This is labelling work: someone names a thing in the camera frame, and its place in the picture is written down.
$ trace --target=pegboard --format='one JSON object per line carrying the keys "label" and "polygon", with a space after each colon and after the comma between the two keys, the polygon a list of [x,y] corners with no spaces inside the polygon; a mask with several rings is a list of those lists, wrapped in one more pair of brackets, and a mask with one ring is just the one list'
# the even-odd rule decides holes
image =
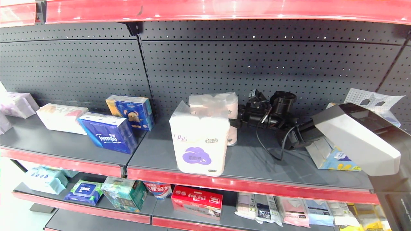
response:
{"label": "pegboard", "polygon": [[272,19],[151,21],[139,25],[142,40],[287,40],[402,45],[408,25],[362,21]]}
{"label": "pegboard", "polygon": [[391,112],[399,121],[411,122],[411,46],[404,48],[378,93],[406,95],[391,108]]}
{"label": "pegboard", "polygon": [[351,87],[375,91],[400,46],[291,41],[142,41],[155,103],[175,108],[190,94],[236,92],[244,104],[257,88],[297,95],[298,116],[343,102]]}
{"label": "pegboard", "polygon": [[73,39],[137,39],[131,36],[127,26],[121,23],[36,23],[35,26],[2,28],[0,42]]}
{"label": "pegboard", "polygon": [[92,106],[110,95],[150,97],[137,40],[1,43],[0,68],[8,91],[45,102]]}

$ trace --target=tissue box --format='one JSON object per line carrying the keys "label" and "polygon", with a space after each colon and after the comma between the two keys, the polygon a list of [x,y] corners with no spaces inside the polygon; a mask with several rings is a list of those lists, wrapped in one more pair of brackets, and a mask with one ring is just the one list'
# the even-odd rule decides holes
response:
{"label": "tissue box", "polygon": [[140,212],[147,196],[141,181],[112,176],[106,178],[102,191],[115,208],[132,212]]}
{"label": "tissue box", "polygon": [[97,147],[127,154],[137,148],[126,118],[87,112],[78,120]]}
{"label": "tissue box", "polygon": [[112,95],[106,103],[111,114],[128,118],[131,127],[146,131],[153,128],[154,118],[148,98]]}
{"label": "tissue box", "polygon": [[361,171],[358,165],[327,138],[314,141],[305,148],[318,169]]}
{"label": "tissue box", "polygon": [[171,200],[175,210],[220,220],[223,195],[176,185]]}
{"label": "tissue box", "polygon": [[27,171],[23,183],[31,190],[58,195],[66,189],[68,180],[60,171],[39,167]]}
{"label": "tissue box", "polygon": [[7,92],[0,97],[0,111],[5,116],[26,119],[36,113],[39,106],[29,93]]}
{"label": "tissue box", "polygon": [[96,205],[102,196],[102,183],[79,180],[64,198],[65,201],[81,201]]}
{"label": "tissue box", "polygon": [[88,112],[88,108],[46,104],[37,110],[37,115],[49,130],[87,135],[77,119]]}
{"label": "tissue box", "polygon": [[4,134],[12,127],[13,125],[9,122],[7,117],[0,112],[0,134]]}

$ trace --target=pink package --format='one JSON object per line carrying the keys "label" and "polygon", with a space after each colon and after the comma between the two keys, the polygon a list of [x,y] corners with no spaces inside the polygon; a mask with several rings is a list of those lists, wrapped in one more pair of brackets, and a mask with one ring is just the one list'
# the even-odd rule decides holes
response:
{"label": "pink package", "polygon": [[277,197],[277,204],[284,217],[284,223],[309,228],[308,214],[302,199]]}

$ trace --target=gray metal shelf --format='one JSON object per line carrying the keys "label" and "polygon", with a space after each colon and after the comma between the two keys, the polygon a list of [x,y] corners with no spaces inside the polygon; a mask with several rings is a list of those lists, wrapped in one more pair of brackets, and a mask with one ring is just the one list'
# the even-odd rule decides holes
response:
{"label": "gray metal shelf", "polygon": [[[13,128],[1,136],[2,156],[107,176],[122,176],[132,155],[96,147],[86,135],[48,130],[37,115],[8,117]],[[138,131],[140,143],[145,131]]]}
{"label": "gray metal shelf", "polygon": [[[147,133],[127,166],[128,178],[163,181],[195,187],[218,188],[278,196],[378,203],[370,194],[372,185],[364,172],[317,169],[305,149],[285,151],[276,161],[263,150],[255,128],[238,130],[238,142],[228,147],[223,174],[207,177],[179,171],[167,119],[160,120]],[[265,146],[279,153],[275,131],[259,130]]]}

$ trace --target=blue tissue box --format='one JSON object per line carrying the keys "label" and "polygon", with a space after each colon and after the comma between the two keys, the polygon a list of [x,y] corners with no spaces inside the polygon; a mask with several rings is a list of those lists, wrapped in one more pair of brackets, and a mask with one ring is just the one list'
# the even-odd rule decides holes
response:
{"label": "blue tissue box", "polygon": [[137,148],[126,118],[87,112],[78,121],[97,147],[127,154]]}

